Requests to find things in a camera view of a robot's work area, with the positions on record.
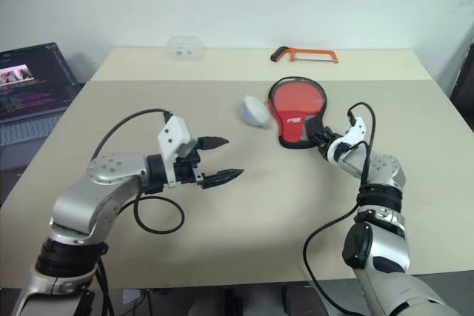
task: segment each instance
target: white wall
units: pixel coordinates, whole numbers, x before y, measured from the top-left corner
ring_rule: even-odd
[[[193,35],[208,47],[412,47],[449,92],[473,26],[474,0],[0,0],[0,50],[57,41],[81,81],[114,45]]]

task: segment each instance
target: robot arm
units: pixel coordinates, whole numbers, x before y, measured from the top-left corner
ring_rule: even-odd
[[[227,169],[216,175],[202,174],[197,149],[213,149],[228,141],[194,138],[177,116],[167,121],[158,142],[161,155],[110,153],[94,158],[84,177],[62,193],[53,207],[48,239],[13,315],[81,315],[77,313],[81,305],[92,302],[87,288],[100,256],[107,252],[104,241],[133,195],[185,183],[206,189],[243,172]]]
[[[355,118],[345,136],[329,140],[327,160],[351,175],[362,175],[366,151],[351,148],[365,138],[362,118]],[[401,214],[405,176],[397,159],[370,154],[367,184],[357,196],[355,224],[344,242],[344,262],[361,282],[373,316],[455,316],[458,313],[425,283],[406,271],[410,265],[404,217]]]

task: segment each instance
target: laptop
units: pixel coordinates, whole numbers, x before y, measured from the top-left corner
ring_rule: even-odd
[[[79,93],[58,45],[0,53],[0,170],[26,167]]]

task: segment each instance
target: table surface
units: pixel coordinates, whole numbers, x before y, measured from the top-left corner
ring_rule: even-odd
[[[92,81],[276,81],[288,75],[326,81],[432,80],[412,50],[338,50],[337,64],[291,62],[289,55],[274,63],[273,51],[206,49],[203,59],[179,61],[163,48],[117,47]]]
[[[326,125],[343,132],[347,108],[356,101],[369,102],[378,119],[374,149],[397,156],[404,168],[402,212],[407,219],[410,272],[474,269],[467,228],[474,210],[474,135],[438,85],[425,78],[314,79],[327,92]],[[324,161],[315,149],[280,147],[275,122],[268,130],[241,122],[240,100],[246,94],[263,100],[270,85],[268,78],[86,84],[0,210],[0,284],[24,285],[46,238],[55,199],[84,174],[91,153],[112,125],[150,107],[185,118],[195,135],[230,140],[201,154],[203,172],[226,168],[245,172],[212,189],[188,184],[163,192],[183,207],[187,217],[171,235],[151,235],[139,229],[131,211],[121,215],[107,239],[110,249],[104,258],[110,287],[307,279],[301,257],[305,238],[353,206],[358,182]],[[162,125],[160,115],[137,118],[122,127],[104,151],[156,153]],[[157,229],[178,221],[178,213],[164,202],[144,202],[141,214]],[[341,222],[312,242],[310,260],[319,278],[353,276],[341,258],[352,223]]]

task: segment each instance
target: black cable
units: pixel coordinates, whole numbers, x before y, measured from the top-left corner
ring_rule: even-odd
[[[101,316],[107,316],[106,292],[105,292],[105,288],[104,288],[104,281],[102,280],[102,276],[101,276],[101,273],[100,273],[99,269],[96,269],[96,279],[97,279],[97,283],[99,284],[99,287],[101,288],[102,296],[103,296]]]
[[[150,299],[150,290],[147,289],[147,296],[148,296],[148,311],[150,312],[150,316],[153,316],[153,310],[151,308],[151,299]]]
[[[372,107],[363,101],[360,101],[358,103],[355,103],[352,105],[348,110],[347,110],[347,116],[349,116],[349,120],[351,123],[354,122],[354,115],[352,113],[353,109],[356,107],[366,107],[367,110],[369,110],[370,115],[372,116],[372,128],[370,130],[370,139],[369,139],[369,144],[366,145],[366,154],[365,154],[365,161],[364,161],[364,167],[362,168],[362,177],[361,177],[361,185],[366,185],[367,184],[367,177],[369,175],[369,167],[370,167],[370,153],[372,153],[372,145],[373,145],[373,139],[375,137],[375,113],[372,109]]]
[[[102,258],[99,258],[99,260],[97,261],[97,267],[99,268],[102,294],[104,294],[104,300],[107,303],[107,309],[108,309],[108,312],[109,312],[109,316],[115,316],[115,313],[113,311],[112,301],[110,300],[109,282],[107,280],[107,273],[105,272],[105,266],[104,266],[104,262],[102,261]]]
[[[143,304],[144,300],[147,298],[146,295],[143,295],[143,297],[141,298],[141,300],[136,303],[135,305],[133,305],[133,307],[129,310],[127,310],[126,312],[124,312],[123,314],[120,314],[119,316],[125,316],[131,312],[134,312],[135,310],[137,310],[138,307],[140,307],[141,304]]]
[[[367,184],[367,178],[368,178],[368,175],[369,175],[369,168],[370,168],[370,153],[372,152],[372,145],[373,145],[373,139],[375,137],[375,113],[372,109],[372,107],[363,102],[363,101],[360,101],[358,103],[355,103],[354,105],[352,105],[348,111],[347,111],[347,116],[349,116],[349,121],[351,123],[351,125],[354,125],[354,123],[356,122],[356,119],[354,118],[354,115],[352,113],[352,110],[358,106],[363,106],[363,107],[366,107],[369,112],[370,112],[370,115],[372,116],[372,129],[370,131],[370,139],[369,139],[369,143],[367,143],[366,141],[359,141],[357,144],[354,144],[350,147],[350,149],[355,149],[357,148],[358,146],[360,145],[364,145],[365,146],[365,159],[364,159],[364,166],[362,167],[362,173],[361,173],[361,186],[364,186]],[[325,229],[327,229],[328,227],[331,227],[332,225],[335,225],[336,223],[348,218],[349,216],[351,216],[358,208],[358,204],[356,204],[348,213],[346,213],[345,215],[342,215],[341,217],[339,218],[336,218],[335,220],[332,220],[331,222],[328,222],[326,223],[325,225],[319,227],[316,231],[314,231],[313,233],[311,233],[311,235],[306,239],[306,241],[304,242],[304,247],[303,247],[303,261],[304,261],[304,265],[306,266],[306,269],[308,271],[308,273],[310,274],[311,276],[311,279],[313,280],[316,288],[318,288],[319,292],[326,298],[326,300],[331,304],[333,305],[337,310],[339,310],[340,312],[346,314],[346,315],[349,315],[349,316],[364,316],[363,314],[361,313],[358,313],[358,312],[354,312],[354,311],[350,311],[350,310],[346,310],[344,307],[338,305],[333,299],[331,299],[331,297],[322,289],[321,285],[319,284],[319,282],[316,280],[316,277],[314,276],[313,274],[313,271],[311,270],[311,267],[310,267],[310,264],[308,263],[308,260],[307,260],[307,247],[308,245],[310,244],[310,241],[318,234],[320,233],[321,231],[324,231]]]
[[[349,311],[349,310],[346,310],[344,307],[342,306],[339,306],[333,299],[331,299],[331,297],[326,294],[326,292],[322,289],[321,285],[319,284],[319,282],[316,280],[316,277],[314,276],[313,274],[313,271],[311,270],[311,267],[310,267],[310,264],[308,263],[308,259],[307,259],[307,248],[308,248],[308,245],[310,244],[310,241],[320,232],[324,231],[325,229],[327,229],[328,227],[331,227],[332,225],[335,225],[336,223],[348,218],[349,216],[351,216],[358,208],[358,204],[356,204],[349,212],[345,213],[344,215],[342,215],[341,217],[339,218],[336,218],[335,220],[332,220],[331,222],[328,222],[326,223],[325,225],[319,227],[316,231],[314,231],[307,239],[306,241],[304,242],[304,247],[303,247],[303,261],[304,261],[304,265],[306,266],[306,269],[307,271],[310,273],[310,276],[311,276],[311,279],[313,280],[314,284],[316,285],[316,288],[318,288],[319,292],[326,298],[327,301],[329,301],[329,303],[331,305],[333,305],[337,310],[339,310],[340,312],[342,312],[343,314],[346,314],[346,315],[349,315],[349,316],[364,316],[363,314],[360,314],[358,312],[354,312],[354,311]]]
[[[139,192],[137,194],[137,196],[135,197],[135,199],[133,199],[132,201],[129,201],[128,203],[126,203],[119,211],[118,213],[121,214],[127,207],[133,205],[133,217],[135,218],[135,221],[136,223],[142,228],[144,229],[145,231],[149,232],[149,233],[153,233],[155,235],[167,235],[169,233],[173,233],[177,230],[179,230],[181,228],[181,226],[183,226],[184,224],[184,211],[183,209],[179,206],[178,203],[176,203],[175,201],[171,200],[171,199],[168,199],[168,198],[164,198],[162,196],[157,196],[157,195],[151,195],[151,196],[141,196],[143,194],[143,192]],[[179,224],[176,226],[176,227],[173,227],[172,229],[166,229],[166,230],[159,230],[159,229],[151,229],[150,227],[148,227],[147,225],[145,225],[143,223],[143,221],[140,219],[140,215],[138,213],[138,203],[140,201],[143,201],[143,200],[151,200],[151,199],[155,199],[155,200],[162,200],[162,201],[166,201],[167,203],[170,203],[172,204],[178,211],[179,211],[179,214],[181,215],[181,221],[179,222]]]
[[[125,124],[127,121],[129,121],[133,118],[136,118],[137,116],[148,114],[149,112],[162,112],[163,115],[164,115],[165,120],[167,120],[167,118],[170,115],[172,115],[171,112],[169,112],[167,110],[164,110],[164,109],[147,109],[147,110],[142,110],[142,111],[135,112],[132,115],[127,116],[126,118],[124,118],[123,120],[118,122],[117,125],[112,127],[112,129],[104,136],[104,138],[102,139],[102,141],[100,141],[99,145],[97,146],[96,150],[94,151],[91,160],[93,160],[95,157],[97,157],[99,155],[99,152],[101,152],[101,149],[105,145],[107,140],[110,138],[111,135],[113,135],[113,133],[116,130],[118,130],[120,128],[120,126]]]

